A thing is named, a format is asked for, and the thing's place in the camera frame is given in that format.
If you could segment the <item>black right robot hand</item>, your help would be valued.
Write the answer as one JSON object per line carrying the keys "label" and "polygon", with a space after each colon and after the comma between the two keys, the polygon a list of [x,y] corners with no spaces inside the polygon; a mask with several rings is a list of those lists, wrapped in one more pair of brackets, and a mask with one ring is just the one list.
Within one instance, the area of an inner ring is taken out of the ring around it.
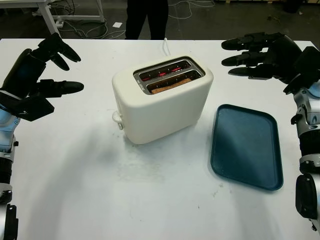
{"label": "black right robot hand", "polygon": [[302,53],[292,39],[280,32],[248,33],[223,41],[221,47],[229,51],[242,51],[221,61],[223,66],[233,67],[228,72],[230,75],[255,80],[275,78],[286,85],[297,75],[293,65]]}

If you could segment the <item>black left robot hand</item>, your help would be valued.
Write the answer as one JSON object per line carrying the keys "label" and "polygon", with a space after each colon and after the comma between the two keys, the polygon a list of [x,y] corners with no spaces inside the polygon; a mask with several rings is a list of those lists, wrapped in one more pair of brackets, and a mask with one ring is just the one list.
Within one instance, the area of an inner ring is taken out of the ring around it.
{"label": "black left robot hand", "polygon": [[80,56],[62,40],[60,35],[53,33],[41,41],[38,48],[34,50],[27,48],[19,55],[0,89],[20,99],[34,94],[41,94],[45,98],[60,98],[82,91],[84,85],[80,82],[39,79],[48,61],[64,71],[69,71],[70,68],[62,56],[75,63],[81,61]]}

